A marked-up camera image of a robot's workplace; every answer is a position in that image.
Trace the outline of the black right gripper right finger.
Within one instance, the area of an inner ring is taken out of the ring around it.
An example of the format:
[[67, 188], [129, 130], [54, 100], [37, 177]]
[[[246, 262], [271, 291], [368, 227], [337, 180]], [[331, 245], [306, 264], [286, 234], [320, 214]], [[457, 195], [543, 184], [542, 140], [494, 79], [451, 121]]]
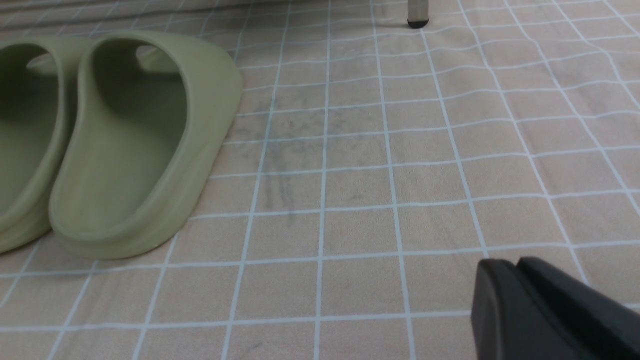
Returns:
[[640, 358], [639, 314], [537, 257], [516, 265], [558, 321], [599, 360]]

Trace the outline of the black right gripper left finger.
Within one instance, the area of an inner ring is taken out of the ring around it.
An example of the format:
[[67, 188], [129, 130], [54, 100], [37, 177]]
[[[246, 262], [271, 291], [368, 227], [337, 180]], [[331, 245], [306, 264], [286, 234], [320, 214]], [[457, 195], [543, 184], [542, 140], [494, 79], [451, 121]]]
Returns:
[[589, 360], [512, 262], [477, 264], [471, 328], [478, 360]]

